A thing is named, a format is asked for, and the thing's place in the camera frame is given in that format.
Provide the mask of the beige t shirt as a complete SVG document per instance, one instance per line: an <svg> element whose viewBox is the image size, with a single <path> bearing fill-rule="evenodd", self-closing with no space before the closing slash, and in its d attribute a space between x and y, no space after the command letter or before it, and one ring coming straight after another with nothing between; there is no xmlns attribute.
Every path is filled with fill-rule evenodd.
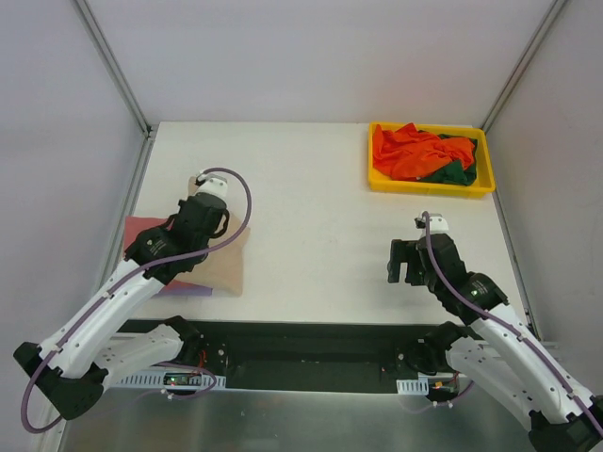
<svg viewBox="0 0 603 452"><path fill-rule="evenodd" d="M202 263L191 272L180 274L177 280L240 297L244 285L243 250L250 233L250 228L246 227L232 243L211 252Z"/></svg>

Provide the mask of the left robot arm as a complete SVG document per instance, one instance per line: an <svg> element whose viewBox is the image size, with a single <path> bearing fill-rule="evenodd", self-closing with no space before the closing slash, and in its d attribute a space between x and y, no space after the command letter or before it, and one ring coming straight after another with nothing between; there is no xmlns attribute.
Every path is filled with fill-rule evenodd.
<svg viewBox="0 0 603 452"><path fill-rule="evenodd" d="M13 353L30 377L22 400L25 428L33 390L62 420L88 412L114 383L156 364L201 365L203 340L191 322L175 315L119 346L109 344L136 309L181 273L219 249L230 212L224 196L199 192L178 202L162 223L138 233L99 291L78 313L41 343L24 342Z"/></svg>

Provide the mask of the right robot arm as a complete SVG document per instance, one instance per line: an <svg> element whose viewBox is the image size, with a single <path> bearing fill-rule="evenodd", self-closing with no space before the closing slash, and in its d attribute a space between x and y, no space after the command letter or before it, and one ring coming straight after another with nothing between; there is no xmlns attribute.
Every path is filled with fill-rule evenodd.
<svg viewBox="0 0 603 452"><path fill-rule="evenodd" d="M466 269L447 234L395 239L390 283L424 286L462 325L446 322L403 353L425 375L459 372L508 410L537 451L590 451L602 442L602 398L575 380L531 333L488 276Z"/></svg>

